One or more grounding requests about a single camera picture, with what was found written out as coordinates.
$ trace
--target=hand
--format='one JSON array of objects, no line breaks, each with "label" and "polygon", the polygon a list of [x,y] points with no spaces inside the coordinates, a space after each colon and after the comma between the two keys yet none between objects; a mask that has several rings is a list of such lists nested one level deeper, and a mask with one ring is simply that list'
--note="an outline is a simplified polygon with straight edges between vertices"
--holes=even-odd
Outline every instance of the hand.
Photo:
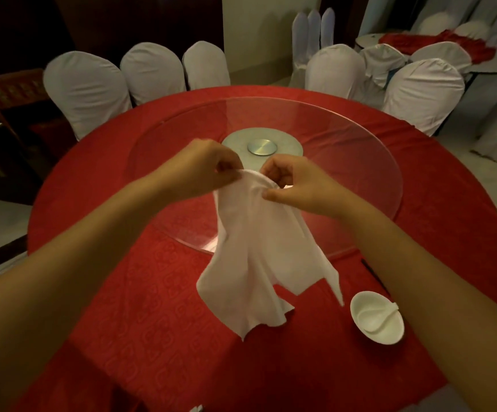
[{"label": "hand", "polygon": [[342,195],[348,193],[346,188],[304,157],[274,155],[264,163],[260,172],[281,188],[293,185],[286,189],[267,189],[262,194],[264,199],[309,213],[335,217]]},{"label": "hand", "polygon": [[170,202],[194,198],[241,178],[243,169],[233,150],[213,140],[195,139],[151,173]]}]

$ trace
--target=baseboard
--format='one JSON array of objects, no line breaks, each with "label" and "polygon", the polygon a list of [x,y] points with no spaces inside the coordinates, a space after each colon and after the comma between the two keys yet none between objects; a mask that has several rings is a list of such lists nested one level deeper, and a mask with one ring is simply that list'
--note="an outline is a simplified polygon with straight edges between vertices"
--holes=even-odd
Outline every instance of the baseboard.
[{"label": "baseboard", "polygon": [[232,72],[231,85],[269,85],[293,73],[293,57],[286,56],[265,64]]}]

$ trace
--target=metal disc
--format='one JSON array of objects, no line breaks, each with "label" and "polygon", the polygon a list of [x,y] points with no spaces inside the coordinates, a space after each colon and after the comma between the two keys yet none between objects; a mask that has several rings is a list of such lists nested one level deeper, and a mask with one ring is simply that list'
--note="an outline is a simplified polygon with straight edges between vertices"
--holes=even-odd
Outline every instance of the metal disc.
[{"label": "metal disc", "polygon": [[252,127],[231,133],[222,142],[241,158],[245,169],[259,171],[274,153],[302,156],[302,145],[296,138],[273,128]]}]

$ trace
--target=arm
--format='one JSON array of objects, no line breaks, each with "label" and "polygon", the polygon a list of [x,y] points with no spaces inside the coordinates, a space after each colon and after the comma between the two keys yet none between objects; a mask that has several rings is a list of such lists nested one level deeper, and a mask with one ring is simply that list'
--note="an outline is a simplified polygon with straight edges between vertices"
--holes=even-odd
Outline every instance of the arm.
[{"label": "arm", "polygon": [[153,215],[233,182],[241,168],[230,149],[195,140],[0,276],[0,409],[42,371]]},{"label": "arm", "polygon": [[347,227],[445,377],[474,410],[497,412],[497,305],[307,159],[277,155],[262,173],[293,185],[265,199]]}]

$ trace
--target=person's right arm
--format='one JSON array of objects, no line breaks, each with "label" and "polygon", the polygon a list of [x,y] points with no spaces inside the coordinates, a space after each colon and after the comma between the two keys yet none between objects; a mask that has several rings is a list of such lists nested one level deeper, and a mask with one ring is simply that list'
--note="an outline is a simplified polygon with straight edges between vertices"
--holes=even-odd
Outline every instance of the person's right arm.
[{"label": "person's right arm", "polygon": [[265,199],[347,227],[445,377],[473,410],[497,412],[497,305],[306,158],[276,155],[261,172],[293,185]]}]

